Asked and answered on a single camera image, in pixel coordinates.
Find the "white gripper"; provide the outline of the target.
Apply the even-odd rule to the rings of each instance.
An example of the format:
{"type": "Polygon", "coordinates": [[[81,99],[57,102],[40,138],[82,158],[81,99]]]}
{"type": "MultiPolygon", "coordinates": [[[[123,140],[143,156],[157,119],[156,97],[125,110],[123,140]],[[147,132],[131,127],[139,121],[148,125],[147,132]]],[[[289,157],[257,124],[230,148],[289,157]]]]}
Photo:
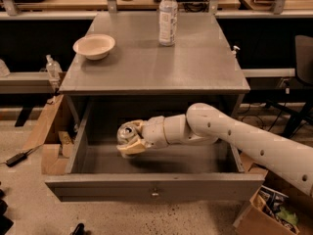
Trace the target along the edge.
{"type": "Polygon", "coordinates": [[[145,122],[141,119],[131,120],[126,123],[127,126],[135,128],[137,131],[142,130],[142,137],[130,140],[119,140],[116,146],[117,150],[124,155],[134,155],[143,153],[148,149],[161,149],[168,146],[164,134],[165,117],[152,117],[145,122]]]}

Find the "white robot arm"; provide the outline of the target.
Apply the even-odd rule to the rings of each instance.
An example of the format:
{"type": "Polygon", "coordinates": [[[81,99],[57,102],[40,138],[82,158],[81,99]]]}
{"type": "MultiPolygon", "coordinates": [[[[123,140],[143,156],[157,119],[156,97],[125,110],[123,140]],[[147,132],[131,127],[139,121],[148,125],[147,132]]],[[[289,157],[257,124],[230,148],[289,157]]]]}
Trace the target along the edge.
{"type": "Polygon", "coordinates": [[[313,148],[233,119],[216,108],[195,103],[183,115],[131,120],[116,133],[117,150],[133,156],[172,144],[221,139],[285,179],[307,196],[313,191],[313,148]]]}

